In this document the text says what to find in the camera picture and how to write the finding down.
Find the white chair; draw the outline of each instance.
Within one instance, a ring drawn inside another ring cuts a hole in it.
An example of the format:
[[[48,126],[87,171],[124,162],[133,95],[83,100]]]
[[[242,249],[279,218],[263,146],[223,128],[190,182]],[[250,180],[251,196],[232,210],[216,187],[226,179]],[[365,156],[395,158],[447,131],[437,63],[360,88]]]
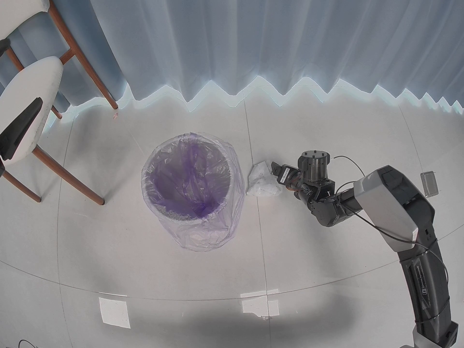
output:
[[[61,35],[69,45],[69,50],[60,57],[61,62],[65,64],[75,55],[111,107],[117,109],[117,103],[75,41],[53,0],[0,0],[0,39],[7,38],[25,20],[40,12],[48,12],[50,14]],[[11,48],[7,50],[7,55],[19,71],[24,68]],[[61,119],[61,114],[53,105],[51,110]]]
[[[5,51],[5,48],[0,48],[0,55]],[[42,99],[42,106],[38,114],[30,123],[29,127],[23,133],[22,139],[18,138],[17,145],[14,146],[15,152],[12,156],[5,157],[2,155],[2,161],[5,167],[19,160],[24,159],[29,154],[34,154],[39,160],[47,165],[51,170],[58,174],[61,178],[85,194],[88,198],[95,201],[99,205],[105,203],[104,199],[90,190],[82,182],[78,181],[68,171],[50,157],[42,148],[37,145],[38,139],[47,120],[53,101],[58,91],[58,86],[63,73],[63,64],[58,57],[47,57],[36,61],[20,71],[0,96],[0,135],[24,112],[24,110],[36,98]],[[8,141],[8,137],[4,136],[6,144],[12,144],[14,141]],[[19,183],[16,179],[10,180],[11,175],[4,173],[6,177],[16,187],[21,189],[29,197],[40,202],[40,198]]]

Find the trash bag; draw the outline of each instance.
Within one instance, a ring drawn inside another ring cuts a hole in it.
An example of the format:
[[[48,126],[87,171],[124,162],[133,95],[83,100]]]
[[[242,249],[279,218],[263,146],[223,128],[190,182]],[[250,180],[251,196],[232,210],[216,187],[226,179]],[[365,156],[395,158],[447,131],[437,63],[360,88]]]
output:
[[[233,238],[244,185],[234,148],[207,134],[164,142],[142,169],[143,200],[181,247],[197,252]]]
[[[266,161],[253,166],[248,176],[249,196],[276,196],[282,193],[283,186],[277,183],[277,177],[271,174]]]

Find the chair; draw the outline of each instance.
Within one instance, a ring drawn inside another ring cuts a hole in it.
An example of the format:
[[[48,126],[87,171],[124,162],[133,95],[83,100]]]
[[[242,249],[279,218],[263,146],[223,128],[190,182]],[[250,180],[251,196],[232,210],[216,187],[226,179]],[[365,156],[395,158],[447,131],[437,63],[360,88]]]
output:
[[[48,12],[58,30],[61,32],[61,35],[69,45],[69,50],[60,57],[61,63],[65,64],[73,56],[76,56],[111,107],[114,109],[118,108],[117,103],[109,93],[108,89],[106,89],[93,67],[90,65],[86,56],[66,26],[66,23],[61,18],[53,0],[0,0],[0,12],[2,12],[0,18],[0,39],[7,38],[8,35],[21,25],[21,23],[33,15],[36,15],[39,12]],[[7,55],[18,71],[24,69],[24,66],[21,64],[15,52],[11,48],[7,50]],[[61,113],[59,113],[53,105],[51,110],[59,119],[61,119]]]
[[[8,46],[8,39],[0,40],[0,56]],[[0,96],[0,161],[8,166],[32,153],[74,188],[98,205],[104,205],[102,197],[76,179],[37,145],[58,92],[62,73],[63,64],[58,57],[43,58],[20,71],[5,88]],[[5,168],[0,164],[3,177],[40,202],[36,194],[3,170]]]

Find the black gripper on chair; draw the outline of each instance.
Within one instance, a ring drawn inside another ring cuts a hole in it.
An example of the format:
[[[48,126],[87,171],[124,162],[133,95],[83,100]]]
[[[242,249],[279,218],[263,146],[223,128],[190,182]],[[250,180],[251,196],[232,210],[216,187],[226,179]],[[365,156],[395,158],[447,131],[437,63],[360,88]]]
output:
[[[4,52],[7,51],[7,49],[10,47],[10,39],[4,38],[3,40],[0,40],[0,57],[3,55]]]
[[[26,131],[42,108],[42,98],[35,98],[20,115],[0,134],[0,156],[3,160],[12,159]]]

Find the curtain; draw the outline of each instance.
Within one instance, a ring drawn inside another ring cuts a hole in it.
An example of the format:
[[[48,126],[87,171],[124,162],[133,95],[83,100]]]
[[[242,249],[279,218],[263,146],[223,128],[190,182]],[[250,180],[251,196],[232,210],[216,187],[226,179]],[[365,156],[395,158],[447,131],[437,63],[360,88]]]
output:
[[[191,100],[210,80],[235,95],[257,75],[286,94],[302,77],[464,105],[464,0],[55,0],[115,99],[163,85]],[[14,32],[27,63],[67,48],[47,15]],[[0,81],[11,77],[5,59]],[[61,107],[99,96],[65,66]]]

